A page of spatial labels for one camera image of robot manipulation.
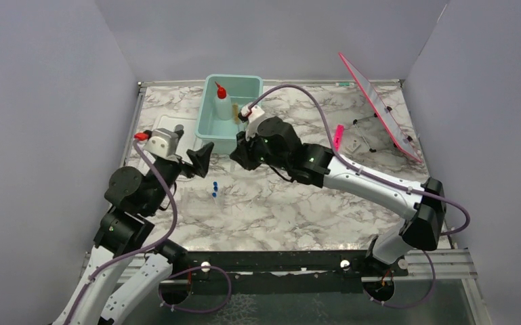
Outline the white bin lid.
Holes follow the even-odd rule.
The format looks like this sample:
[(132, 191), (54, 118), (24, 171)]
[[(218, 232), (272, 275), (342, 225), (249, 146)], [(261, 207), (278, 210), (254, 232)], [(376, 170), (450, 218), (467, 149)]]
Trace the white bin lid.
[(161, 115), (154, 124), (154, 137), (141, 145), (143, 153), (154, 166), (157, 158), (192, 164), (188, 151), (196, 150), (195, 127), (194, 118)]

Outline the tan test tube brush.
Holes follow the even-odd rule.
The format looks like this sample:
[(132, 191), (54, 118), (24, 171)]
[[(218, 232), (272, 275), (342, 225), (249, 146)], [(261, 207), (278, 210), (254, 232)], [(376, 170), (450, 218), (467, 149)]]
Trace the tan test tube brush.
[(232, 104), (232, 120), (235, 124), (239, 124), (241, 122), (240, 118), (238, 117), (239, 112), (240, 110), (238, 104)]

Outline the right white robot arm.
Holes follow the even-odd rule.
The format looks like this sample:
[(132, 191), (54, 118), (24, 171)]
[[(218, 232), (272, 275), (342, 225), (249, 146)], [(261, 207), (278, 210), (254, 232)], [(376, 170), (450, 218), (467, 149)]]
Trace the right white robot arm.
[(239, 132), (230, 158), (246, 170), (265, 164), (298, 183), (354, 194), (397, 214), (400, 222), (374, 237), (364, 256), (364, 268), (374, 276), (410, 250), (438, 247), (446, 205), (439, 199), (443, 185), (436, 179), (420, 183), (367, 169), (330, 148), (302, 143), (293, 127), (278, 117), (262, 121), (252, 137)]

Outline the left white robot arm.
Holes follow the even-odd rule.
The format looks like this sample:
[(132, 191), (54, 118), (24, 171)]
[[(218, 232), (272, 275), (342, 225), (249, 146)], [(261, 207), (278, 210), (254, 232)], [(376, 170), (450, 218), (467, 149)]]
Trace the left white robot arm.
[[(110, 208), (94, 237), (85, 271), (62, 313), (54, 324), (118, 324), (146, 295), (146, 291), (167, 276), (177, 278), (186, 269), (184, 249), (170, 241), (178, 224), (179, 209), (171, 187), (183, 175), (205, 177), (213, 144), (188, 150), (190, 162), (179, 156), (160, 157), (148, 146), (133, 146), (149, 172), (131, 166), (117, 169), (109, 180), (105, 199)], [(145, 241), (154, 224), (148, 220), (164, 200), (170, 203), (172, 221), (157, 241)]]

